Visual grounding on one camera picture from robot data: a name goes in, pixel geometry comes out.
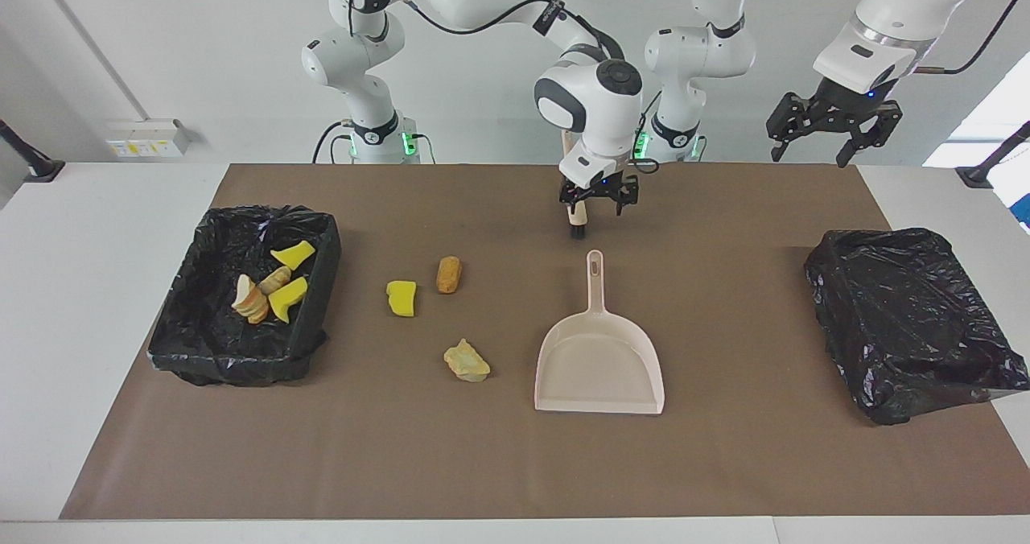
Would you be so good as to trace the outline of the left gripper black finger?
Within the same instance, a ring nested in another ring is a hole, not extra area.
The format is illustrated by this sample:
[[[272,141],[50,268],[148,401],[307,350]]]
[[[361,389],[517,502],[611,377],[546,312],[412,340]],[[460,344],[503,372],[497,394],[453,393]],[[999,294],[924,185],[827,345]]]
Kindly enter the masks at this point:
[[[838,165],[847,167],[857,152],[885,145],[902,115],[904,113],[902,113],[898,101],[885,101],[871,114],[873,123],[868,130],[861,129],[859,118],[848,117],[845,131],[850,135],[850,140],[843,144],[838,152]]]
[[[799,138],[806,137],[814,132],[812,127],[813,100],[803,97],[782,97],[777,103],[772,114],[766,120],[766,132],[768,139],[772,140],[772,160],[783,159],[788,149],[788,145]]]

